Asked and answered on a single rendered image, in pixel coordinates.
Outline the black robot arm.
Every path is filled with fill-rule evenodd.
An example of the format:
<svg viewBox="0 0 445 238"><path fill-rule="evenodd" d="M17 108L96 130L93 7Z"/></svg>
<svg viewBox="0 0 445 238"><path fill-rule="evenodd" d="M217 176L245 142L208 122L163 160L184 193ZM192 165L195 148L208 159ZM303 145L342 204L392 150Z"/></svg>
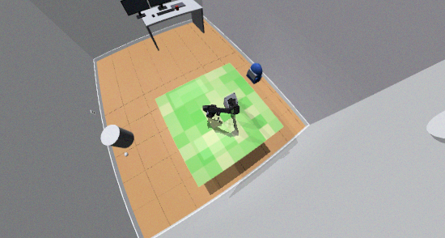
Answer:
<svg viewBox="0 0 445 238"><path fill-rule="evenodd" d="M209 117L214 117L214 113L227 113L227 114L231 114L231 109L234 108L234 115L239 114L239 105L236 105L235 103L235 99L230 98L228 100L228 103L231 105L230 108L217 108L216 104L211 104L211 105L202 105L202 109L203 111L207 111L208 110L208 116Z"/></svg>

